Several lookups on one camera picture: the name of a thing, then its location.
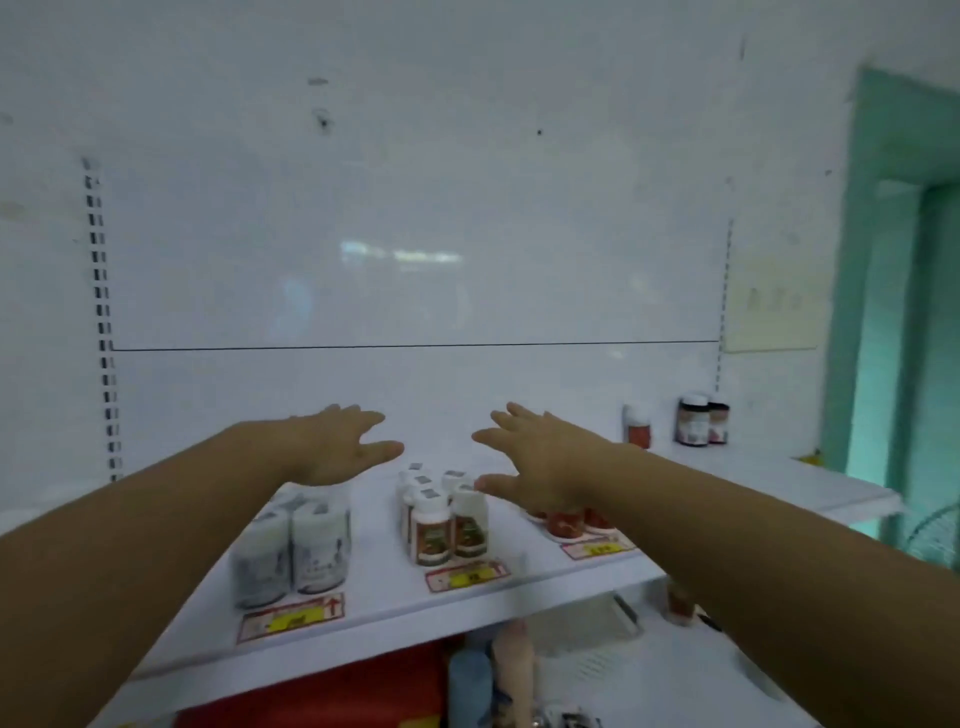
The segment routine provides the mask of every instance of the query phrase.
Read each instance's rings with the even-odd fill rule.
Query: shelf price label
[[[462,566],[428,571],[426,585],[434,594],[452,589],[466,589],[510,576],[510,570],[499,559],[472,561]]]
[[[561,546],[564,553],[574,561],[582,559],[592,559],[597,556],[610,556],[624,551],[633,551],[636,546],[631,544],[621,534],[614,536],[604,536],[599,539],[589,541],[580,541],[576,544],[564,544]]]
[[[344,614],[344,595],[342,592],[296,604],[284,604],[279,607],[249,612],[244,615],[240,622],[237,644],[333,621],[334,619],[340,619]]]

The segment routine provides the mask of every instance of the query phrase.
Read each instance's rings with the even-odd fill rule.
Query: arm
[[[86,726],[286,481],[331,485],[403,452],[378,412],[243,423],[0,538],[0,713]]]
[[[596,508],[830,726],[960,725],[960,580],[837,523],[516,404],[473,439],[533,510]]]

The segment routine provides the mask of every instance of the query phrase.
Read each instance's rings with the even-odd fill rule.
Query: hand
[[[301,485],[334,485],[403,453],[403,444],[360,438],[384,420],[380,412],[331,404],[323,412],[264,423],[270,429],[286,479]]]
[[[478,430],[473,439],[506,454],[519,475],[482,475],[476,488],[528,511],[583,508],[594,474],[616,453],[617,445],[600,435],[513,402],[491,419],[500,427]]]

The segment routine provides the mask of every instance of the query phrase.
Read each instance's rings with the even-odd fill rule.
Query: right hand
[[[473,439],[507,455],[519,475],[481,475],[476,488],[528,511],[585,507],[590,483],[617,452],[617,445],[588,429],[514,402],[506,412],[493,411],[491,419],[499,427],[478,430]]]

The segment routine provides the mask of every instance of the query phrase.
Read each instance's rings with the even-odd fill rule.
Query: product label
[[[677,413],[677,442],[685,445],[706,445],[710,436],[710,417],[708,412]]]
[[[487,552],[487,534],[475,519],[456,516],[453,520],[453,552],[472,558]]]
[[[450,521],[411,524],[414,561],[422,567],[435,567],[450,559]]]
[[[350,558],[350,518],[330,538],[313,543],[294,543],[294,586],[304,594],[333,589],[347,578]]]
[[[510,570],[499,559],[474,561],[459,567],[429,571],[425,575],[427,588],[434,594],[475,587],[505,576],[510,576]]]
[[[724,445],[727,442],[727,412],[710,412],[710,442]]]
[[[253,558],[230,556],[234,602],[241,609],[269,604],[286,594],[290,584],[287,549]]]
[[[590,541],[581,541],[577,544],[563,544],[561,548],[564,553],[574,561],[583,559],[592,559],[597,556],[610,556],[624,551],[633,551],[636,546],[630,543],[622,534],[604,537],[602,539],[592,539]]]
[[[345,600],[341,593],[321,596],[300,604],[286,604],[250,612],[240,622],[237,644],[340,619],[345,613]]]

